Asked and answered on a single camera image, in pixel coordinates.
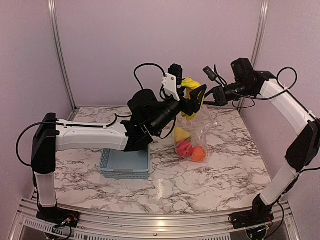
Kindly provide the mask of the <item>clear zip top bag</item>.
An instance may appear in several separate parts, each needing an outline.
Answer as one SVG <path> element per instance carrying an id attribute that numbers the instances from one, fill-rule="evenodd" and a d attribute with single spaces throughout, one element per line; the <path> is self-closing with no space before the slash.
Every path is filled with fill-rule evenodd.
<path id="1" fill-rule="evenodd" d="M 172 134 L 174 148 L 176 154 L 183 158 L 184 160 L 188 160 L 195 163 L 204 163 L 208 158 L 208 143 L 207 143 L 207 136 L 209 134 L 209 130 L 216 126 L 209 109 L 204 105 L 201 107 L 198 113 L 193 114 L 192 116 L 188 116 L 184 113 L 180 113 L 176 118 L 175 127 L 180 127 L 185 131 L 190 133 L 190 138 L 186 139 L 191 142 L 192 147 L 201 146 L 204 148 L 206 152 L 206 158 L 203 162 L 195 162 L 192 160 L 192 156 L 184 158 L 177 154 L 176 147 L 179 145 L 180 142 L 175 142 L 174 139 L 174 130 Z"/>

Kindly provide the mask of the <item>yellow toy pear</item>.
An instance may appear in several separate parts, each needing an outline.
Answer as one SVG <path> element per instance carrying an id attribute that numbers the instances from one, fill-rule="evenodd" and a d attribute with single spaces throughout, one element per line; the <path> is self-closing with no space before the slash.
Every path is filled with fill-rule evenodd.
<path id="1" fill-rule="evenodd" d="M 179 143 L 181 141 L 185 141 L 190 137 L 191 137 L 191 134 L 189 132 L 187 132 L 186 130 L 184 130 L 183 128 L 181 128 L 181 127 L 174 128 L 174 141 L 176 143 Z"/>

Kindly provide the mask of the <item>red toy apple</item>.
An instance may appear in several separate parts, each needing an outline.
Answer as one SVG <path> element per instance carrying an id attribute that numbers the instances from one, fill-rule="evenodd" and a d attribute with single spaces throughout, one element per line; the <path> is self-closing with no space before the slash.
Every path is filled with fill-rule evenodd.
<path id="1" fill-rule="evenodd" d="M 190 141 L 184 140 L 176 147 L 176 153 L 183 158 L 188 158 L 192 155 L 193 146 Z"/>

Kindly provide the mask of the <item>orange toy orange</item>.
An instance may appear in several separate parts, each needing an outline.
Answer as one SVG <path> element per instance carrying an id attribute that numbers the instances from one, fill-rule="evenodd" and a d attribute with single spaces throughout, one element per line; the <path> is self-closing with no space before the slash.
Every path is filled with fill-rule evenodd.
<path id="1" fill-rule="evenodd" d="M 205 158 L 207 157 L 207 154 L 205 149 L 202 146 L 196 146 L 193 148 L 191 156 L 194 162 L 201 163 L 205 160 Z"/>

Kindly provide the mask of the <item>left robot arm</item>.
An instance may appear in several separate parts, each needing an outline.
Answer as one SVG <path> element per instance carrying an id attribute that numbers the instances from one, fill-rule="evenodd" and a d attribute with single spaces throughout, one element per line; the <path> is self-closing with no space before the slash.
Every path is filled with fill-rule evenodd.
<path id="1" fill-rule="evenodd" d="M 31 161 L 23 165 L 33 172 L 33 183 L 37 190 L 37 218 L 51 223 L 71 219 L 76 222 L 79 213 L 58 207 L 55 192 L 56 153 L 73 149 L 111 149 L 137 152 L 146 149 L 154 137 L 160 137 L 162 130 L 183 112 L 197 113 L 203 102 L 206 85 L 190 92 L 190 98 L 183 97 L 184 87 L 177 89 L 177 96 L 158 101 L 151 89 L 138 91 L 128 102 L 131 111 L 129 120 L 109 124 L 78 123 L 58 119 L 55 113 L 48 113 L 41 122 L 23 130 L 26 133 L 38 127 L 32 139 Z"/>

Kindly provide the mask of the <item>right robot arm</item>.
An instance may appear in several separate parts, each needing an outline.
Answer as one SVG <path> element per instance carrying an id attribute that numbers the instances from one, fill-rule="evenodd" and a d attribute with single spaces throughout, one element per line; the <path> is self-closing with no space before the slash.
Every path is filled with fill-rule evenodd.
<path id="1" fill-rule="evenodd" d="M 308 172 L 320 150 L 320 120 L 292 94 L 291 87 L 269 71 L 249 68 L 233 71 L 234 82 L 211 67 L 204 73 L 216 86 L 206 105 L 224 107 L 241 99 L 254 101 L 243 111 L 245 125 L 262 153 L 272 179 L 252 201 L 248 210 L 229 216 L 235 228 L 265 223 L 273 218 L 273 206 Z"/>

